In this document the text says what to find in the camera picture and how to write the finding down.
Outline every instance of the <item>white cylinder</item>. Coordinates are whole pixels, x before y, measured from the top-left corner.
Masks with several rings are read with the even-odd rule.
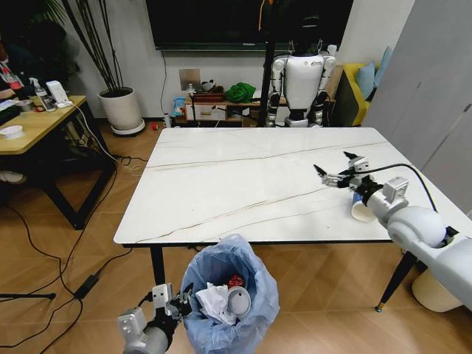
[[[462,305],[448,289],[433,277],[429,269],[413,282],[412,290],[416,300],[434,312],[446,312]]]
[[[137,128],[141,123],[141,110],[135,91],[124,87],[128,94],[121,97],[106,97],[108,90],[98,94],[100,103],[106,112],[108,122],[117,130],[129,131]]]

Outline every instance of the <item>crumpled tissue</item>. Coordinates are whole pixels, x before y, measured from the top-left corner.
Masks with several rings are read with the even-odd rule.
[[[236,315],[228,311],[228,285],[214,286],[208,282],[206,289],[195,294],[200,302],[201,312],[215,321],[232,326]]]

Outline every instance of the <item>yellow sofa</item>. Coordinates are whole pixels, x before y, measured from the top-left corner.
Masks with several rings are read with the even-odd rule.
[[[350,127],[361,125],[370,102],[362,98],[361,89],[355,80],[355,74],[365,63],[348,63],[342,66],[342,74],[336,91],[336,104],[333,110],[332,125]]]

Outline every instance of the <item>blue cushion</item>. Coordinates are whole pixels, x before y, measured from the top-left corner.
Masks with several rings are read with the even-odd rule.
[[[362,97],[366,100],[374,89],[375,65],[371,61],[355,73],[355,80],[361,89]]]
[[[381,61],[381,65],[378,68],[377,72],[375,73],[375,78],[374,78],[374,87],[377,88],[382,81],[382,77],[384,76],[384,72],[389,65],[390,58],[392,57],[393,49],[390,48],[389,46],[385,49],[385,52],[383,52],[383,57]]]

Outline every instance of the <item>wooden floor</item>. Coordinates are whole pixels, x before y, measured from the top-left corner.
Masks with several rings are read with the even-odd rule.
[[[136,138],[116,138],[103,131],[113,153],[147,158],[159,132],[149,126]],[[61,180],[63,191],[77,205],[93,183],[84,173]],[[76,289],[105,260],[124,250],[113,236],[138,183],[123,168],[110,195],[93,215],[66,272],[66,282]],[[40,191],[22,188],[10,200],[27,220],[32,238],[44,251],[66,257],[79,235],[52,202]],[[20,219],[0,211],[0,291],[27,292],[54,279],[56,261],[35,252],[28,244]],[[411,294],[417,273],[395,293],[383,313],[373,310],[401,257],[393,244],[256,246],[280,293],[280,313],[258,347],[258,353],[472,353],[472,315],[465,308],[433,313],[422,308]],[[194,251],[164,250],[167,280],[180,287]],[[150,255],[135,249],[110,264],[84,300],[78,324],[48,353],[121,353],[123,340],[117,316],[131,308],[151,289]],[[19,299],[0,303],[0,344],[13,344],[42,329],[54,308],[69,299],[56,282],[49,287],[58,297]],[[77,315],[71,303],[54,317],[39,337],[0,353],[39,353]],[[145,310],[150,316],[151,308]],[[180,325],[169,353],[192,353]]]

